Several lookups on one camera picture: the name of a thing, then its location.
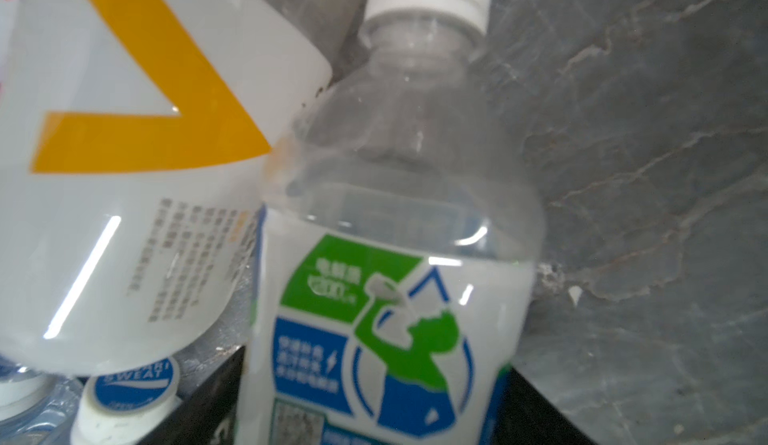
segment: blue bottle cap label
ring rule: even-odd
[[[96,380],[94,393],[99,404],[111,411],[134,411],[163,396],[174,380],[174,364],[167,358]]]

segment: lightning bolt icon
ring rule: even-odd
[[[331,373],[331,370],[333,370],[333,367],[336,366],[336,363],[338,360],[336,359],[336,351],[334,350],[330,357],[328,357],[328,360],[326,361],[326,375],[328,373]]]

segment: gray marble surface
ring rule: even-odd
[[[601,444],[768,443],[768,0],[494,0],[489,46],[548,212],[515,366]]]

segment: water drop logo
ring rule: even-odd
[[[438,268],[410,288],[374,274],[365,291],[352,359],[363,409],[380,426],[414,437],[451,428],[466,409],[474,370]]]
[[[146,367],[104,375],[96,380],[97,402],[111,411],[133,411],[155,402],[174,379],[175,364],[165,359]]]

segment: pocari sweat bottle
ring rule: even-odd
[[[544,218],[468,64],[490,0],[369,0],[366,66],[266,166],[252,443],[489,443]]]
[[[83,387],[0,358],[0,443],[37,445],[72,423]]]
[[[250,256],[265,156],[329,83],[359,1],[22,0],[0,353],[92,376],[203,334]]]
[[[68,445],[135,445],[181,404],[179,377],[173,357],[91,377]]]

